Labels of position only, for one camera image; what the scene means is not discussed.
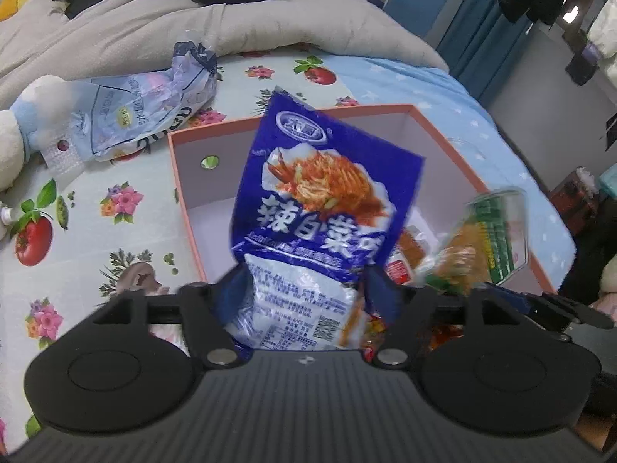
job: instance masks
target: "flower print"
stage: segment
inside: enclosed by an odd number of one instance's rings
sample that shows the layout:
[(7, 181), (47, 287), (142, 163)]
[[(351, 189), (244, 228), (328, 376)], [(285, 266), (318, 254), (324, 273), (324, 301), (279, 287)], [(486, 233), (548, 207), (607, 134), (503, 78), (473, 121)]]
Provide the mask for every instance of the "flower print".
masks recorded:
[(133, 215), (137, 204), (141, 202), (144, 196), (137, 193), (132, 186), (127, 186), (120, 190), (120, 193), (112, 195), (112, 202), (115, 204), (115, 213), (126, 213)]
[(112, 186), (111, 188), (107, 188), (107, 198), (111, 198), (113, 195), (118, 195), (118, 193), (122, 191), (122, 188), (119, 184)]
[(135, 208), (144, 196), (138, 193), (128, 181), (121, 186), (108, 188), (107, 192), (107, 197), (101, 200), (101, 215), (103, 217), (113, 216), (113, 222), (116, 225), (122, 221), (132, 223)]
[[(257, 105), (257, 108), (253, 110), (254, 115), (263, 115), (268, 109), (270, 99), (274, 95), (274, 91), (271, 91), (270, 89), (261, 89), (259, 92), (261, 95), (256, 96), (257, 101), (255, 101), (255, 104)], [(282, 94), (290, 95), (288, 91), (283, 89), (281, 89), (280, 92)], [(296, 92), (295, 95), (303, 101), (306, 101), (306, 97), (304, 97), (301, 92)]]
[(210, 125), (211, 123), (222, 122), (227, 118), (227, 115), (223, 113), (219, 113), (217, 110), (213, 110), (212, 108), (208, 108), (205, 111), (200, 111), (197, 114), (201, 125)]
[(36, 312), (42, 311), (43, 304), (39, 299), (37, 299), (34, 303), (30, 303), (30, 316), (34, 317)]
[(6, 430), (6, 425), (4, 421), (0, 419), (0, 455), (6, 454), (6, 447), (4, 445), (4, 431)]
[(144, 289), (147, 296), (162, 294), (169, 287), (163, 287), (155, 278), (152, 262), (152, 252), (148, 249), (133, 254), (124, 252), (121, 248), (118, 252), (109, 254), (110, 265), (101, 271), (106, 278), (106, 283), (99, 287), (101, 296), (113, 297), (124, 291), (136, 291)]
[(38, 323), (36, 323), (36, 320), (34, 318), (26, 322), (26, 329), (28, 330), (29, 338), (40, 338), (40, 336), (38, 335)]
[(246, 76), (250, 78), (258, 78), (260, 80), (270, 80), (272, 74), (274, 73), (273, 69), (267, 68), (265, 66), (251, 66), (249, 69), (245, 71)]
[(48, 337), (55, 341), (58, 327), (64, 319), (54, 310), (53, 305), (43, 307), (41, 312), (35, 313), (35, 321), (38, 323), (38, 333), (42, 338)]
[(101, 215), (103, 217), (109, 217), (115, 215), (115, 205), (112, 201), (109, 201), (101, 205)]
[(359, 102), (356, 101), (353, 97), (349, 97), (346, 95), (345, 97), (339, 97), (336, 100), (336, 106), (359, 106)]
[(39, 349), (42, 350), (56, 340), (64, 319), (47, 298), (30, 303), (30, 310), (26, 317), (28, 337), (38, 340)]

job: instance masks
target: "open box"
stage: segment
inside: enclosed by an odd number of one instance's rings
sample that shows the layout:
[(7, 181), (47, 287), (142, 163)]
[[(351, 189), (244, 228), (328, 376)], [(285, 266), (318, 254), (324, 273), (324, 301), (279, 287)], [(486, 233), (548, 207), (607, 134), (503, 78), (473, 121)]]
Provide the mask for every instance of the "open box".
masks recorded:
[[(346, 106), (322, 113), (426, 159), (407, 222), (425, 234), (432, 248), (451, 234), (464, 217), (467, 204), (478, 193), (488, 192), (449, 141), (412, 105)], [(197, 269), (204, 281), (217, 281), (235, 264), (229, 240), (231, 216), (260, 120), (261, 117), (245, 118), (170, 134), (180, 205)], [(212, 165), (204, 166), (202, 162), (207, 157)], [(554, 292), (532, 252), (529, 264), (514, 273), (504, 286), (534, 294), (543, 290)]]

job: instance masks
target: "spicy cabbage package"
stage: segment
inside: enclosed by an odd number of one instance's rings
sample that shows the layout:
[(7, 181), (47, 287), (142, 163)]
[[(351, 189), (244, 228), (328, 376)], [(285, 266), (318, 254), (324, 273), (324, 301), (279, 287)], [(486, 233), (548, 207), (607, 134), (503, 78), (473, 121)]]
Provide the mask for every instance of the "spicy cabbage package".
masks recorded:
[(386, 262), (422, 166), (422, 157), (275, 94), (236, 198), (232, 251), (254, 284), (227, 330), (251, 348), (359, 348), (362, 269)]

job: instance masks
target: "bedsheet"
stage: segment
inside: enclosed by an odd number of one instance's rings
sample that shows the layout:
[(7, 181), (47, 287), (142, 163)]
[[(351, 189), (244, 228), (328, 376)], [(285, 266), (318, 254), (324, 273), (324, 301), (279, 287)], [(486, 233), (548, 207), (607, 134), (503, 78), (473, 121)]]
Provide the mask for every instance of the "bedsheet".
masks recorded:
[[(259, 115), (275, 86), (316, 108), (414, 103), (489, 188), (515, 184), (527, 190), (532, 248), (553, 285), (569, 269), (574, 247), (561, 220), (490, 117), (445, 73), (298, 44), (224, 57), (218, 75), (214, 102), (191, 124)], [(18, 237), (0, 242), (0, 441), (11, 451), (37, 430), (22, 383), (39, 351), (123, 290), (174, 292), (198, 274), (165, 140), (138, 155), (97, 162), (64, 190), (56, 189), (41, 162), (31, 161), (0, 201), (41, 211), (29, 248), (16, 253)], [(183, 347), (176, 326), (152, 331)]]

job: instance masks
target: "blue curtain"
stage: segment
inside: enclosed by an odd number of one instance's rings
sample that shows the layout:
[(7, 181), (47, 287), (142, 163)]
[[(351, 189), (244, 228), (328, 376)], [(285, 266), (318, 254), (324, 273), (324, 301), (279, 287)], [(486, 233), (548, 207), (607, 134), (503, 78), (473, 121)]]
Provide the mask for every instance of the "blue curtain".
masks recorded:
[(531, 22), (511, 24), (498, 0), (463, 0), (437, 51), (482, 106), (487, 107), (523, 54)]

